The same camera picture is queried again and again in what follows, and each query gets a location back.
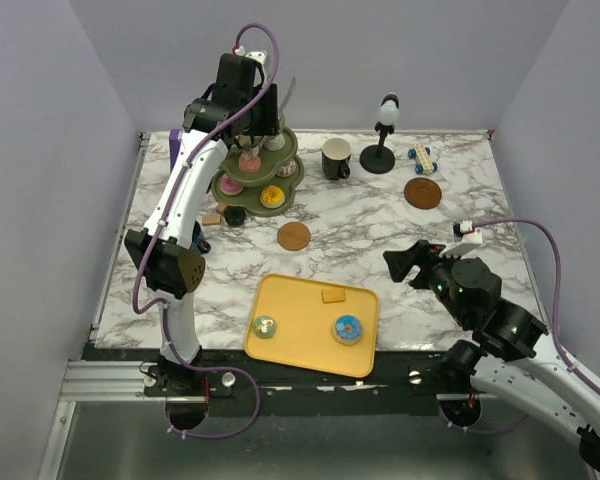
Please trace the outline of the grey snowball cake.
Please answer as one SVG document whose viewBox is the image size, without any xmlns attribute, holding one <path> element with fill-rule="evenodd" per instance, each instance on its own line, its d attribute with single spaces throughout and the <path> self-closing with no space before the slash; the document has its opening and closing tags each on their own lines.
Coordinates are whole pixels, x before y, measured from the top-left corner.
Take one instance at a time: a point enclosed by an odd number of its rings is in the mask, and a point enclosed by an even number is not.
<svg viewBox="0 0 600 480">
<path fill-rule="evenodd" d="M 285 136 L 280 133 L 276 136 L 270 136 L 264 141 L 264 148 L 275 152 L 281 150 L 286 144 Z"/>
</svg>

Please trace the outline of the blue frosted donut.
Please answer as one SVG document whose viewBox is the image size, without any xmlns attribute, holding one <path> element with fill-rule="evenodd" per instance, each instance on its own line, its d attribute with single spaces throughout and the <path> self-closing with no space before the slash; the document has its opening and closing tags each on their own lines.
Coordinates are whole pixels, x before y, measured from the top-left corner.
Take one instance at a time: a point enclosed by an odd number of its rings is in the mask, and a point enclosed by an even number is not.
<svg viewBox="0 0 600 480">
<path fill-rule="evenodd" d="M 363 326 L 357 317 L 343 315 L 334 321 L 332 335 L 341 344 L 354 345 L 360 341 L 363 335 Z"/>
</svg>

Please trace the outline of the pink snowball cake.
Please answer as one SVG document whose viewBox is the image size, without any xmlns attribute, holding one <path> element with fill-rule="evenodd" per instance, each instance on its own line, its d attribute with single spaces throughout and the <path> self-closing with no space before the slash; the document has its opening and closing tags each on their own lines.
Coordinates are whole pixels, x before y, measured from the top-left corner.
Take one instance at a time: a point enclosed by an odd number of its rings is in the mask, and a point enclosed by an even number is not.
<svg viewBox="0 0 600 480">
<path fill-rule="evenodd" d="M 259 150 L 257 148 L 243 150 L 238 160 L 239 169 L 244 173 L 257 172 L 261 166 L 261 159 L 258 153 Z"/>
</svg>

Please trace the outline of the white sprinkled donut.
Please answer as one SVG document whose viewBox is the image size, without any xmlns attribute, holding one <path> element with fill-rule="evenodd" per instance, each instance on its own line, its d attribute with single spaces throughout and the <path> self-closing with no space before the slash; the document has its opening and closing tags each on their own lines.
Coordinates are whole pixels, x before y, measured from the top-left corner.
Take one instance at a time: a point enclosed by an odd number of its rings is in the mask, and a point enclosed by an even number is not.
<svg viewBox="0 0 600 480">
<path fill-rule="evenodd" d="M 288 178 L 291 175 L 293 175 L 296 170 L 297 170 L 297 162 L 296 162 L 296 159 L 294 157 L 292 157 L 289 161 L 282 164 L 278 168 L 278 170 L 276 172 L 276 176 L 280 177 L 280 178 Z"/>
</svg>

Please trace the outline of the green tiered cake stand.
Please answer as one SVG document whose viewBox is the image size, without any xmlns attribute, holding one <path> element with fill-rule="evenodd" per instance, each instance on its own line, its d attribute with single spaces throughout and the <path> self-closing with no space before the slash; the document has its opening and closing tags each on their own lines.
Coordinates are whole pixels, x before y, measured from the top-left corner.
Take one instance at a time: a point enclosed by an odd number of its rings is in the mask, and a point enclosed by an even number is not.
<svg viewBox="0 0 600 480">
<path fill-rule="evenodd" d="M 279 151 L 271 152 L 264 148 L 264 141 L 268 137 L 261 139 L 258 145 L 261 166 L 255 173 L 244 173 L 239 169 L 238 160 L 243 151 L 239 149 L 240 144 L 233 146 L 229 150 L 211 183 L 212 195 L 218 203 L 224 203 L 227 206 L 242 207 L 248 214 L 258 217 L 281 215 L 291 207 L 295 199 L 296 188 L 304 178 L 304 165 L 298 156 L 297 137 L 285 125 L 284 116 L 280 118 L 280 127 L 280 133 L 285 136 L 285 146 Z M 278 168 L 292 157 L 297 162 L 295 173 L 288 178 L 277 177 L 276 172 Z M 236 182 L 241 183 L 244 186 L 243 191 L 235 196 L 228 196 L 222 193 L 219 188 L 219 182 L 223 175 L 228 175 Z M 286 200 L 284 204 L 276 209 L 267 209 L 260 202 L 260 194 L 268 185 L 276 185 L 285 192 Z"/>
</svg>

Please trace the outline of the pink frosted donut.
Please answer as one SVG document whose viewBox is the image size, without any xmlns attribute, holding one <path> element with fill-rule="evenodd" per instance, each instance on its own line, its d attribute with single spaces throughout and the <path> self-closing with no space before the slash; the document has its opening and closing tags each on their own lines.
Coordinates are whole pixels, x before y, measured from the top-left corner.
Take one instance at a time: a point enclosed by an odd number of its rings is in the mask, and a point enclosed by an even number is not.
<svg viewBox="0 0 600 480">
<path fill-rule="evenodd" d="M 243 191 L 244 186 L 241 183 L 233 180 L 230 176 L 223 175 L 219 182 L 219 188 L 220 191 L 225 195 L 235 196 Z"/>
</svg>

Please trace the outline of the black lamp white bulb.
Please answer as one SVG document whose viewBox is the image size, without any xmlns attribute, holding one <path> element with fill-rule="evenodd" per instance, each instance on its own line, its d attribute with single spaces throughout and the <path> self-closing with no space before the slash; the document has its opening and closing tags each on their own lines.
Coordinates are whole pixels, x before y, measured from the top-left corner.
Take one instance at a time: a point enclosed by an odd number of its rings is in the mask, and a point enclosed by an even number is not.
<svg viewBox="0 0 600 480">
<path fill-rule="evenodd" d="M 399 119 L 399 98 L 395 93 L 387 94 L 377 112 L 374 130 L 379 134 L 376 145 L 363 149 L 359 155 L 360 165 L 369 173 L 381 175 L 390 172 L 395 165 L 395 155 L 386 145 L 386 139 L 395 132 Z"/>
</svg>

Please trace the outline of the yellow serving tray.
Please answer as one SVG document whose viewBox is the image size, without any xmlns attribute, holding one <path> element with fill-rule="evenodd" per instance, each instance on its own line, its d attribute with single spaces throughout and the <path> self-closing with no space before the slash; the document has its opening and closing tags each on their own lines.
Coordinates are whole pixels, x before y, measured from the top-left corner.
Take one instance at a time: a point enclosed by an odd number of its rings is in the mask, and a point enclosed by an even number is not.
<svg viewBox="0 0 600 480">
<path fill-rule="evenodd" d="M 343 288 L 346 301 L 324 304 L 321 291 L 328 288 Z M 253 332 L 254 320 L 262 315 L 277 322 L 272 338 L 261 339 Z M 332 335 L 334 321 L 343 315 L 357 317 L 363 326 L 354 345 L 341 344 Z M 256 292 L 244 350 L 257 360 L 363 378 L 374 366 L 378 317 L 379 300 L 371 290 L 268 274 Z"/>
</svg>

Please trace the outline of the metal serving tongs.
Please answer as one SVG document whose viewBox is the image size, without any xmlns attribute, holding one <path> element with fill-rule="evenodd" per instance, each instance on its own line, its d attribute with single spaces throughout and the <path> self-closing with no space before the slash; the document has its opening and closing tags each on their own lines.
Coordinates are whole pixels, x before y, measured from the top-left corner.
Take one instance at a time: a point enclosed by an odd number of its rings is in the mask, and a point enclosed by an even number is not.
<svg viewBox="0 0 600 480">
<path fill-rule="evenodd" d="M 279 108 L 278 108 L 279 117 L 281 117 L 283 115 L 286 106 L 288 105 L 289 101 L 291 100 L 291 97 L 296 88 L 296 84 L 297 84 L 297 78 L 296 78 L 296 76 L 293 76 L 290 81 L 289 88 L 288 88 L 281 104 L 279 105 Z"/>
</svg>

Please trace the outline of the yellow frosted donut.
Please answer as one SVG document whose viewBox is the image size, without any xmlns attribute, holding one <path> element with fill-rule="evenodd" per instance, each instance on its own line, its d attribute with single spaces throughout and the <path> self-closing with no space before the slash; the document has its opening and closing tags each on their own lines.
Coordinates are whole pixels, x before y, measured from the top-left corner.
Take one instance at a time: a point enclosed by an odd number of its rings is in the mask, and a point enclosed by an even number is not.
<svg viewBox="0 0 600 480">
<path fill-rule="evenodd" d="M 266 186 L 260 194 L 260 202 L 267 209 L 276 209 L 284 204 L 285 192 L 276 185 Z"/>
</svg>

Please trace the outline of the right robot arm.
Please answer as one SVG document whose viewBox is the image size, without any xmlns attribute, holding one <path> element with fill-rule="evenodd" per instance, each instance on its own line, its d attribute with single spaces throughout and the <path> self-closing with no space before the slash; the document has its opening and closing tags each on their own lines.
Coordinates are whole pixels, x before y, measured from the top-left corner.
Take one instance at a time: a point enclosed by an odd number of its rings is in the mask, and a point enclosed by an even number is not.
<svg viewBox="0 0 600 480">
<path fill-rule="evenodd" d="M 561 349 L 544 322 L 502 296 L 498 275 L 479 258 L 449 256 L 426 240 L 383 258 L 396 283 L 416 268 L 410 286 L 432 292 L 472 334 L 445 354 L 439 371 L 447 389 L 472 385 L 543 421 L 600 473 L 600 378 Z"/>
</svg>

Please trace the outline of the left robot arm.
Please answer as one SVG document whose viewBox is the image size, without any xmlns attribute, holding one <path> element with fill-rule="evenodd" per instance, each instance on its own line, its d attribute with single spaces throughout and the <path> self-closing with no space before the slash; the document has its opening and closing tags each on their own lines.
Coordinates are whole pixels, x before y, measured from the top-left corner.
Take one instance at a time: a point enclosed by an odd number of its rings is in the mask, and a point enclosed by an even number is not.
<svg viewBox="0 0 600 480">
<path fill-rule="evenodd" d="M 161 313 L 161 356 L 174 363 L 167 382 L 181 395 L 202 380 L 193 364 L 200 351 L 193 299 L 206 264 L 194 251 L 193 234 L 204 196 L 239 136 L 251 140 L 280 130 L 274 75 L 261 61 L 238 52 L 221 56 L 215 82 L 184 113 L 179 150 L 165 190 L 140 229 L 130 229 L 124 246 L 138 275 L 134 285 L 154 293 Z"/>
</svg>

